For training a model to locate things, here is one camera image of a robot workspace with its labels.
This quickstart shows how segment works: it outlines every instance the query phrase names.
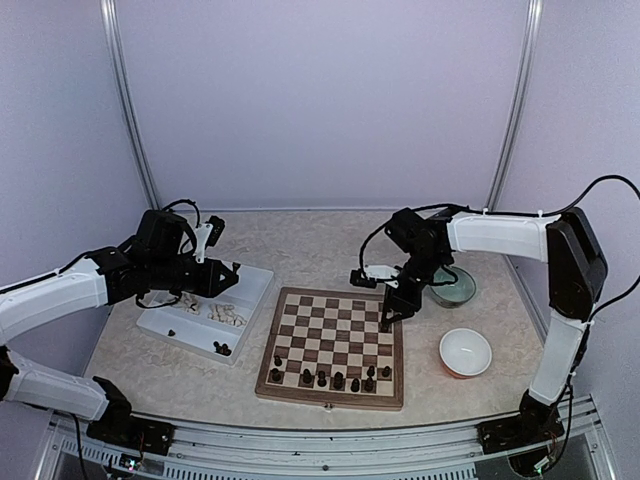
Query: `marble table surface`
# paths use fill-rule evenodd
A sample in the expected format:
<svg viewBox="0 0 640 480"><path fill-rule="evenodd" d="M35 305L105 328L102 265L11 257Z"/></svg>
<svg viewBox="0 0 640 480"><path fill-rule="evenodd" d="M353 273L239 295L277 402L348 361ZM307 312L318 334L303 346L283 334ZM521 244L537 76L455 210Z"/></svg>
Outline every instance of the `marble table surface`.
<svg viewBox="0 0 640 480"><path fill-rule="evenodd" d="M542 355L504 258L455 254L478 284L466 305L446 310L427 298L404 321L405 404L400 412L333 409L258 399L258 369L282 286L365 291L349 284L362 240L390 212L224 213L227 228L207 255L275 272L274 286L235 365L218 363L143 334L141 311L117 305L86 376L113 381L137 412L226 425L289 429L357 429L427 425L516 410ZM405 255L383 234L366 261L401 265ZM456 380L443 370L440 338L450 329L482 333L493 363L481 376Z"/></svg>

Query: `green bowl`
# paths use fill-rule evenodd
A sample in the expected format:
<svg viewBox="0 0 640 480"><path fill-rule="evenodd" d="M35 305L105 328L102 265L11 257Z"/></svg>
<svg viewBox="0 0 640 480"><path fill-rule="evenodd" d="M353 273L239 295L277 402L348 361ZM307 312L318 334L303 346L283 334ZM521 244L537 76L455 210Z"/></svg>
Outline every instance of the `green bowl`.
<svg viewBox="0 0 640 480"><path fill-rule="evenodd" d="M448 267L456 273L458 281L453 285L439 287L429 286L428 292L431 298L444 308L456 308L464 305L476 294L476 282L466 271L458 267ZM454 277L441 268L433 276L434 283L453 280Z"/></svg>

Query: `purple wall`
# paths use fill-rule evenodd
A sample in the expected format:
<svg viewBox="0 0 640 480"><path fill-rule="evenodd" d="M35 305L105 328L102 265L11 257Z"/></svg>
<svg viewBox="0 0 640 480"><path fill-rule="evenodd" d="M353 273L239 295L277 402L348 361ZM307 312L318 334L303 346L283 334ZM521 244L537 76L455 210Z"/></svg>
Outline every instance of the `purple wall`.
<svg viewBox="0 0 640 480"><path fill-rule="evenodd" d="M144 197L110 68L99 2L0 5L0 285L126 238ZM106 310L67 317L10 347L82 373ZM2 478L27 478L48 414L0 403Z"/></svg>
<svg viewBox="0 0 640 480"><path fill-rule="evenodd" d="M640 3L545 2L523 123L500 209L555 209L596 176L640 184ZM640 205L622 184L581 204L609 261L603 299L640 272ZM543 311L541 265L517 260ZM606 309L591 335L577 386L592 393L622 471L640 467L640 291Z"/></svg>
<svg viewBox="0 0 640 480"><path fill-rule="evenodd" d="M163 200L480 206L527 3L120 2L133 102Z"/></svg>

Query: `robotic arm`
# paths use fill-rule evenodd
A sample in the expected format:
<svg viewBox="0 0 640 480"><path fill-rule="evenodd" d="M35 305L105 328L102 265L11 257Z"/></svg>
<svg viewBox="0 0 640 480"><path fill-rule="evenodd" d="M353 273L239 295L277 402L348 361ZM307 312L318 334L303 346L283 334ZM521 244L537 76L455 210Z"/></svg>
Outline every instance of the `robotic arm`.
<svg viewBox="0 0 640 480"><path fill-rule="evenodd" d="M533 258L549 265L551 324L542 361L520 403L518 417L480 426L486 453L561 435L557 405L586 350L590 315L607 276L607 263L584 212L553 217L475 214L455 207L424 219L414 210L396 212L385 234L409 260L402 268L365 266L351 283L375 288L385 283L381 329L413 316L434 273L453 263L452 252L482 251Z"/></svg>
<svg viewBox="0 0 640 480"><path fill-rule="evenodd" d="M140 300L151 290L215 297L238 283L237 271L204 258L224 229L212 216L193 230L174 213L148 210L135 235L119 247L81 255L60 270L0 290L0 400L19 401L72 413L92 421L87 433L110 443L164 453L172 427L131 416L131 404L109 381L69 375L10 351L16 336L73 312L125 299ZM181 253L183 235L191 243Z"/></svg>

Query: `chessboard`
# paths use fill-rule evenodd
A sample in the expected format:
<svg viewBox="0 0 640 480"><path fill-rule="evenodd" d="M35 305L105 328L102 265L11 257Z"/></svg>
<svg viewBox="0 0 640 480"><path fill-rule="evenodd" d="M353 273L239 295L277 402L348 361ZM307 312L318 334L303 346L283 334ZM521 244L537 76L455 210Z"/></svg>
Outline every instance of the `chessboard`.
<svg viewBox="0 0 640 480"><path fill-rule="evenodd" d="M380 332L382 301L382 295L283 288L256 395L330 408L400 410L402 324Z"/></svg>

